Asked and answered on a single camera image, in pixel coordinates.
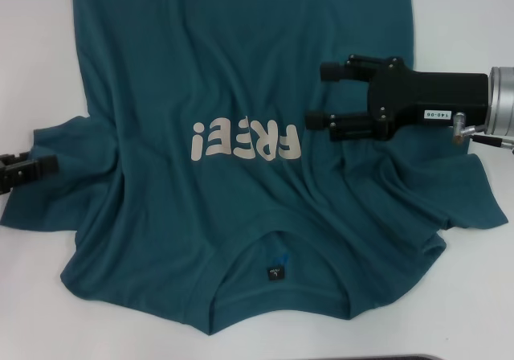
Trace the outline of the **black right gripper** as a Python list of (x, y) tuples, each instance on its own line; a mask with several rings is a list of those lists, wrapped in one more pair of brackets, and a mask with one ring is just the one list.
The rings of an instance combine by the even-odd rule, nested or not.
[(305, 128), (327, 130), (330, 141), (389, 140), (408, 125), (448, 127), (457, 113), (465, 116), (467, 126), (484, 125), (487, 118), (489, 80), (481, 73), (416, 72), (400, 59), (350, 55), (342, 63), (322, 63), (320, 79), (369, 83), (369, 115), (318, 111), (304, 115)]

